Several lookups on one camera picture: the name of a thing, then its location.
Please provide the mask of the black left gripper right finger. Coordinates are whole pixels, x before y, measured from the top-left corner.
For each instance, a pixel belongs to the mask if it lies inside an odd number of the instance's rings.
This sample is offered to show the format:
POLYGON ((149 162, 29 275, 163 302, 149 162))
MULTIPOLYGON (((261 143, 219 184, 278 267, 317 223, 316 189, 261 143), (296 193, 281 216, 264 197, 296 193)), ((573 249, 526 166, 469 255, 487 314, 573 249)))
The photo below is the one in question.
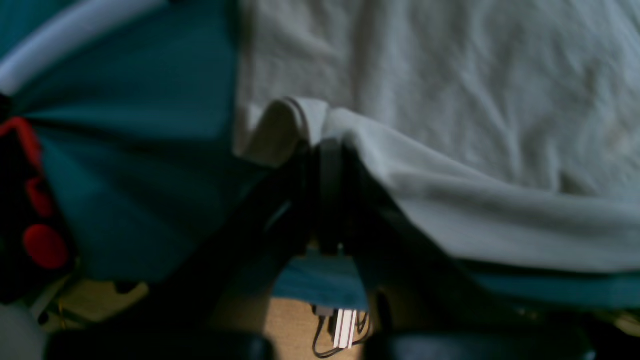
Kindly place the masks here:
POLYGON ((320 144, 320 251, 350 256, 374 333, 365 360, 637 360, 595 315, 536 315, 494 296, 409 219, 353 146, 320 144))

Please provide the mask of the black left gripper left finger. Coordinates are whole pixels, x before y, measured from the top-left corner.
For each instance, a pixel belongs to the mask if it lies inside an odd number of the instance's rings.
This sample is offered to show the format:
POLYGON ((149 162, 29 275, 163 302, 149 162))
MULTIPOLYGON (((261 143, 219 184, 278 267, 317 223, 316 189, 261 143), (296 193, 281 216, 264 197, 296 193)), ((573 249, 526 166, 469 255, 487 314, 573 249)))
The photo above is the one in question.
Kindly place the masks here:
POLYGON ((311 164, 298 145, 178 271, 121 314, 56 333, 45 358, 275 360, 263 328, 276 279, 309 238, 311 164))

